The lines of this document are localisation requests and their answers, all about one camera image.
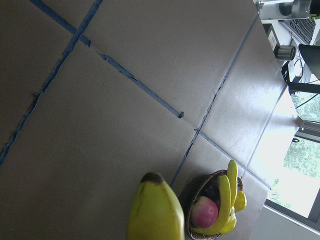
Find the yellow banana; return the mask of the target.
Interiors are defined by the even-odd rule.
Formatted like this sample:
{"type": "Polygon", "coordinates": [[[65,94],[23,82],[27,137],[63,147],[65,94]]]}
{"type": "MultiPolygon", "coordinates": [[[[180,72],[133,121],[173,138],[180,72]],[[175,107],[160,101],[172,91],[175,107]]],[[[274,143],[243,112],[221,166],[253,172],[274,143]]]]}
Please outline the yellow banana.
{"type": "Polygon", "coordinates": [[[180,201],[164,178],[146,173],[139,182],[128,219],[127,240],[184,240],[180,201]]]}

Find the yellow banana basket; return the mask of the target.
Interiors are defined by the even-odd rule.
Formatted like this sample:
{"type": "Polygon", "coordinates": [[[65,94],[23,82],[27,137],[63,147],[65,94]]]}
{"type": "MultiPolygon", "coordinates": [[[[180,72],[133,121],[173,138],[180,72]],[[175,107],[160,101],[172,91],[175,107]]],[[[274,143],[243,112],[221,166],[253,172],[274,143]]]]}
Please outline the yellow banana basket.
{"type": "Polygon", "coordinates": [[[226,175],[230,184],[230,207],[232,208],[235,204],[238,193],[238,165],[235,160],[231,159],[229,161],[226,175]]]}
{"type": "Polygon", "coordinates": [[[218,216],[215,223],[209,228],[193,227],[192,231],[198,234],[213,236],[220,232],[229,220],[231,211],[231,189],[230,182],[226,175],[219,175],[217,177],[217,187],[220,196],[220,206],[218,207],[218,216]]]}

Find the wicker fruit basket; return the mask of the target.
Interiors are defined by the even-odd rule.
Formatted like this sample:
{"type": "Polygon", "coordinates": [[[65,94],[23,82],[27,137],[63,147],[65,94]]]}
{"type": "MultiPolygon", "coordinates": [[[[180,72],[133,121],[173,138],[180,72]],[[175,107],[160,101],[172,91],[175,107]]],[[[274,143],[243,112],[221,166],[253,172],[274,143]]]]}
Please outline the wicker fruit basket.
{"type": "MultiPolygon", "coordinates": [[[[220,193],[218,189],[218,176],[226,175],[227,170],[218,170],[209,175],[204,175],[191,182],[188,188],[180,196],[181,205],[184,211],[185,230],[192,240],[216,240],[221,235],[230,233],[237,224],[237,217],[234,206],[231,207],[229,219],[226,225],[214,235],[204,235],[193,232],[194,225],[191,221],[192,208],[200,196],[205,196],[213,200],[216,205],[220,206],[220,193]]],[[[240,178],[237,178],[237,192],[243,191],[243,184],[240,178]]]]}

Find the pink apple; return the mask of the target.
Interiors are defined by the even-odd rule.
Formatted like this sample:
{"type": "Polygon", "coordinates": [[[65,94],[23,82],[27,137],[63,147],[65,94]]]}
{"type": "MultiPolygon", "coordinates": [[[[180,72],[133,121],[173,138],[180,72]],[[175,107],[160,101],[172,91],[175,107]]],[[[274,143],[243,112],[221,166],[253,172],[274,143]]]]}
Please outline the pink apple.
{"type": "Polygon", "coordinates": [[[190,219],[196,228],[207,229],[216,222],[218,214],[217,204],[206,196],[200,196],[191,210],[190,219]]]}

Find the yellow lemon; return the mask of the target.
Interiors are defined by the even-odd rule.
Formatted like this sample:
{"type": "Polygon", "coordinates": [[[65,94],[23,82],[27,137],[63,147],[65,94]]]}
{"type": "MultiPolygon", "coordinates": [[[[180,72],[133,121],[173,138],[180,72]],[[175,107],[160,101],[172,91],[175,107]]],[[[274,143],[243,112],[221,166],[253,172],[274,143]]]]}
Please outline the yellow lemon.
{"type": "Polygon", "coordinates": [[[243,191],[239,190],[237,192],[233,206],[236,213],[244,210],[247,207],[247,197],[243,191]]]}

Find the small metal cup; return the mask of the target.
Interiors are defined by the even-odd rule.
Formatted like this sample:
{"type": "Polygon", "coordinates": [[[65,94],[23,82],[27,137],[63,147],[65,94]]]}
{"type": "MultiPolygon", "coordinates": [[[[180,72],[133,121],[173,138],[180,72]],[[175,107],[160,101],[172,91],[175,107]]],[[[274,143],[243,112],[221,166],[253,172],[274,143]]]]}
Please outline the small metal cup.
{"type": "Polygon", "coordinates": [[[282,61],[292,61],[296,56],[296,47],[293,45],[280,45],[275,48],[275,57],[282,61]]]}

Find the black keyboard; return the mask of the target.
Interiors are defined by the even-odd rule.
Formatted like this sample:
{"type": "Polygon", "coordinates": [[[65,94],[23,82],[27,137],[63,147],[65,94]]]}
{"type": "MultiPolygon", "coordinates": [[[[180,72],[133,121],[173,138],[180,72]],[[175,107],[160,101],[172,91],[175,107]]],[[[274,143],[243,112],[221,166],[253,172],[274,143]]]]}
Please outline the black keyboard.
{"type": "Polygon", "coordinates": [[[303,44],[309,45],[311,43],[316,27],[315,20],[309,18],[284,19],[278,22],[303,44]]]}

